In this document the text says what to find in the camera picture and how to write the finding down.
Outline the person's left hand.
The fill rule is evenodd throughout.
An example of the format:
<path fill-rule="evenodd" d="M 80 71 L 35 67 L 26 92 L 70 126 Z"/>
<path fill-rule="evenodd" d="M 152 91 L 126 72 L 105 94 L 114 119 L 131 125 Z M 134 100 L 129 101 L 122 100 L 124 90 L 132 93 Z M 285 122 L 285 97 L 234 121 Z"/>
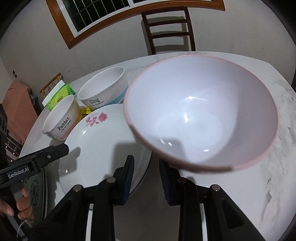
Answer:
<path fill-rule="evenodd" d="M 27 224 L 34 222 L 33 208 L 30 203 L 29 191 L 26 187 L 22 188 L 22 198 L 16 202 L 16 206 L 19 210 L 18 218 L 25 221 Z M 1 216 L 8 215 L 13 216 L 13 209 L 3 200 L 0 203 Z"/>

